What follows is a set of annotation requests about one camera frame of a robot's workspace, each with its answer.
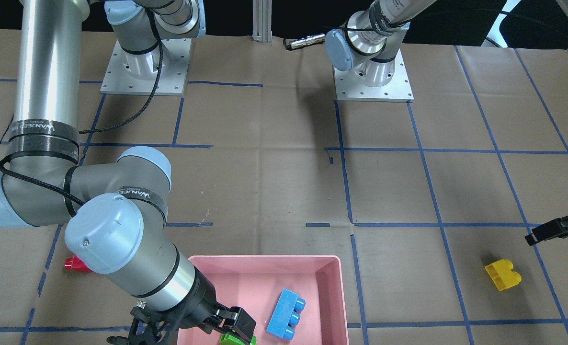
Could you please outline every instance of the white mounting plate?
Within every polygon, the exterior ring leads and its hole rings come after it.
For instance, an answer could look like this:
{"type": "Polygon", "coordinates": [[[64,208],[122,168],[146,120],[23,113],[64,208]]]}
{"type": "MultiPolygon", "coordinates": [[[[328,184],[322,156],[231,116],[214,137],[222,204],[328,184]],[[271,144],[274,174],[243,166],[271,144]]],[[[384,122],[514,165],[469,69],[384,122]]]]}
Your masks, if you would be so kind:
{"type": "Polygon", "coordinates": [[[407,102],[414,100],[401,51],[395,57],[395,71],[391,81],[382,87],[369,87],[360,83],[354,70],[341,72],[333,68],[338,101],[407,102]]]}
{"type": "MultiPolygon", "coordinates": [[[[159,96],[183,96],[190,60],[190,39],[163,40],[172,60],[171,66],[163,68],[159,88],[159,96]]],[[[154,79],[137,79],[126,71],[123,63],[123,50],[118,41],[109,59],[107,71],[103,77],[101,93],[106,94],[150,94],[154,87],[154,79]]]]}

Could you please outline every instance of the yellow toy block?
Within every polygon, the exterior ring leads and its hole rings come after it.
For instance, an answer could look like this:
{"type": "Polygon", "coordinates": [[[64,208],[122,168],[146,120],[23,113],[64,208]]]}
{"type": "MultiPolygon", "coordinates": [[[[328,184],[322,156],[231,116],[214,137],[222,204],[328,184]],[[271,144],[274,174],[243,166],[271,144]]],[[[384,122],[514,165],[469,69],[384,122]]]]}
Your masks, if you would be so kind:
{"type": "Polygon", "coordinates": [[[499,291],[516,286],[523,280],[523,277],[521,277],[518,272],[512,271],[514,264],[507,259],[493,262],[484,268],[499,291]]]}

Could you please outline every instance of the red object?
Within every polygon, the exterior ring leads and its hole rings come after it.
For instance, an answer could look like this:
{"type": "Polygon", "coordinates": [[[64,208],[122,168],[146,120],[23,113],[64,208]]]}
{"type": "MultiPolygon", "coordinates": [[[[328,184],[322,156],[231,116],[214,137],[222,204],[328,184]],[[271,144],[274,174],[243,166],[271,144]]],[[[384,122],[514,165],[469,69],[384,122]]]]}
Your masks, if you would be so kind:
{"type": "Polygon", "coordinates": [[[92,272],[86,264],[78,258],[77,255],[74,255],[67,260],[65,260],[65,268],[69,269],[69,271],[78,271],[78,272],[92,272]]]}

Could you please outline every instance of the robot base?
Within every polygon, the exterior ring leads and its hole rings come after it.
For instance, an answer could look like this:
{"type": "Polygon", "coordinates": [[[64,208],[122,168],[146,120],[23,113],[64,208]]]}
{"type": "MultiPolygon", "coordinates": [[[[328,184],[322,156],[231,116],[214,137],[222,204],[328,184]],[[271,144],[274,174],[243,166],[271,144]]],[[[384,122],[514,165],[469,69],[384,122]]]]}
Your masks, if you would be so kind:
{"type": "MultiPolygon", "coordinates": [[[[163,68],[159,88],[155,92],[159,96],[183,96],[188,61],[190,61],[191,39],[163,39],[163,45],[169,51],[171,65],[163,68]]],[[[101,93],[106,94],[150,94],[154,87],[154,79],[137,79],[125,68],[124,51],[118,41],[114,46],[112,57],[103,77],[101,93]]]]}
{"type": "Polygon", "coordinates": [[[395,57],[391,81],[382,87],[363,85],[354,69],[341,72],[333,68],[338,101],[408,102],[414,100],[401,51],[395,57]]]}

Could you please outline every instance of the toy block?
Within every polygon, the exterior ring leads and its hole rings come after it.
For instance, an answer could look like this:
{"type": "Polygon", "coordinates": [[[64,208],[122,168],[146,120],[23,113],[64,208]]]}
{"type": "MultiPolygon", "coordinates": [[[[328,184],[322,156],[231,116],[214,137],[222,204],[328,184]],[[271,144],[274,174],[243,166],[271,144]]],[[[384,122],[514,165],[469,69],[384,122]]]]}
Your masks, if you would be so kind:
{"type": "MultiPolygon", "coordinates": [[[[231,334],[223,334],[220,337],[220,345],[244,345],[244,343],[231,334]]],[[[250,345],[256,345],[256,336],[252,337],[250,345]]]]}
{"type": "Polygon", "coordinates": [[[523,278],[518,272],[512,271],[513,268],[514,264],[507,259],[501,259],[485,266],[486,272],[499,291],[516,286],[522,281],[523,278]]]}
{"type": "Polygon", "coordinates": [[[269,325],[267,325],[267,332],[290,341],[295,336],[293,326],[297,326],[301,318],[299,312],[305,307],[305,299],[300,299],[298,293],[285,288],[275,305],[275,310],[271,315],[269,325]]]}

